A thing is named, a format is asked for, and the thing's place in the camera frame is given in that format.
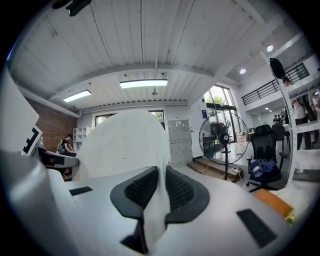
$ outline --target sign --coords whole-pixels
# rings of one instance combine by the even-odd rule
[[[208,116],[207,116],[207,111],[206,110],[201,110],[202,111],[202,117],[207,119]]]

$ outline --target power strip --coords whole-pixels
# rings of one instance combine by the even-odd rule
[[[236,173],[241,173],[241,171],[242,171],[242,169],[241,168],[239,168],[239,167],[233,167],[232,168],[232,170],[234,171],[234,172],[236,172]]]

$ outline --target chair headrest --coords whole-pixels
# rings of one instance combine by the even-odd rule
[[[255,135],[266,135],[272,133],[271,127],[268,124],[258,126],[255,128]]]

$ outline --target fluorescent light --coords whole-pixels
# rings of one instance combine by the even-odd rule
[[[268,45],[267,48],[266,48],[266,50],[268,52],[271,52],[273,49],[274,49],[274,47],[272,45]]]
[[[84,90],[84,91],[79,92],[79,93],[77,93],[75,95],[72,95],[72,96],[70,96],[68,98],[65,98],[64,101],[65,102],[71,102],[71,101],[74,101],[76,99],[82,98],[84,96],[89,96],[89,95],[91,95],[91,92],[88,91],[88,90]]]
[[[133,87],[157,87],[157,86],[167,86],[168,80],[166,79],[149,79],[149,80],[136,80],[136,81],[126,81],[120,82],[122,89],[133,88]]]

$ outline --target black bag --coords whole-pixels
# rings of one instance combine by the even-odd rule
[[[276,78],[282,79],[286,75],[284,67],[278,59],[270,58],[270,67]]]

